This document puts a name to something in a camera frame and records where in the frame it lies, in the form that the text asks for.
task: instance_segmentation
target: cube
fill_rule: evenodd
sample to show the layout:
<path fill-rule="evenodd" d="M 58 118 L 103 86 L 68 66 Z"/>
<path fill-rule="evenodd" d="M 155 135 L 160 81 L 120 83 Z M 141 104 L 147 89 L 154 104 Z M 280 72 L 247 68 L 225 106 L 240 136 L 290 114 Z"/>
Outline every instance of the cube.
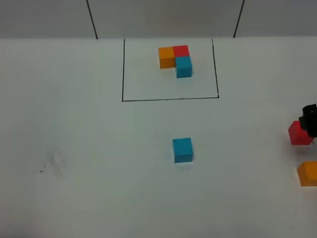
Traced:
<path fill-rule="evenodd" d="M 188 46 L 173 46 L 175 57 L 189 56 Z"/>
<path fill-rule="evenodd" d="M 307 131 L 301 128 L 298 120 L 294 121 L 288 129 L 292 145 L 309 145 L 314 138 L 309 137 Z"/>
<path fill-rule="evenodd" d="M 158 49 L 159 67 L 160 68 L 174 68 L 175 56 L 173 47 L 164 47 Z"/>
<path fill-rule="evenodd" d="M 303 162 L 297 173 L 301 186 L 317 186 L 317 161 Z"/>
<path fill-rule="evenodd" d="M 176 57 L 176 77 L 186 78 L 193 74 L 193 65 L 190 56 Z"/>
<path fill-rule="evenodd" d="M 173 139 L 174 163 L 193 161 L 191 138 Z"/>

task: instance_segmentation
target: orange cube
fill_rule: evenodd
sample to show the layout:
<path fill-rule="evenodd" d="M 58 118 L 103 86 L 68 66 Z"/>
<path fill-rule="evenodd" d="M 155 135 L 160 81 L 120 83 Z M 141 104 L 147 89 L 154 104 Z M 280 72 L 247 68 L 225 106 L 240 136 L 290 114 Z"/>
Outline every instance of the orange cube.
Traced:
<path fill-rule="evenodd" d="M 317 186 L 317 161 L 303 162 L 297 173 L 301 186 Z"/>
<path fill-rule="evenodd" d="M 158 49 L 159 67 L 173 68 L 175 67 L 175 55 L 173 47 L 164 47 Z"/>

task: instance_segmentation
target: black rectangle outline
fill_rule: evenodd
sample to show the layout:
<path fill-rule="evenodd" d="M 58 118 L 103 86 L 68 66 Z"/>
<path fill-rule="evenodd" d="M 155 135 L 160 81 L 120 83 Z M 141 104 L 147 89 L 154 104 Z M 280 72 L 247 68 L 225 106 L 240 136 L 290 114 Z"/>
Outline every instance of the black rectangle outline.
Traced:
<path fill-rule="evenodd" d="M 214 99 L 219 98 L 219 88 L 218 88 L 218 78 L 216 71 L 216 61 L 214 58 L 214 47 L 213 47 L 213 39 L 212 41 L 212 55 L 213 55 L 213 65 L 214 65 L 214 74 L 216 77 L 216 85 L 217 85 L 217 97 L 205 97 L 205 98 L 167 98 L 167 99 L 140 99 L 140 100 L 123 100 L 124 95 L 124 64 L 125 64 L 125 39 L 123 40 L 123 70 L 122 70 L 122 102 L 147 102 L 147 101 L 171 101 L 171 100 L 190 100 L 190 99 Z"/>

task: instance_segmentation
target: cube cluster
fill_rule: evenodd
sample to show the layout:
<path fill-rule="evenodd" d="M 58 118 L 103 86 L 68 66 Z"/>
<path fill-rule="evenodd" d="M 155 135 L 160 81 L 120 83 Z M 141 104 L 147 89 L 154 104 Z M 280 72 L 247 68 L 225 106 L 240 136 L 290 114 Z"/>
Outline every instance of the cube cluster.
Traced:
<path fill-rule="evenodd" d="M 188 46 L 173 46 L 158 49 L 159 67 L 176 68 L 177 78 L 191 77 L 193 65 L 190 59 Z"/>

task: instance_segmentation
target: cyan cube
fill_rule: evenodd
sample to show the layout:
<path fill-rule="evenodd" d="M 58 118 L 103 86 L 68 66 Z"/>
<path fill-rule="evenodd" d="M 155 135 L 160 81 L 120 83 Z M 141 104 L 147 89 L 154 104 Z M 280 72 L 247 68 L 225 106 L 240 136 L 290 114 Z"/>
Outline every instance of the cyan cube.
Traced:
<path fill-rule="evenodd" d="M 192 61 L 190 60 L 190 56 L 176 57 L 175 66 L 177 78 L 186 78 L 192 76 L 193 65 Z"/>
<path fill-rule="evenodd" d="M 190 138 L 173 139 L 174 163 L 193 161 L 193 146 Z"/>

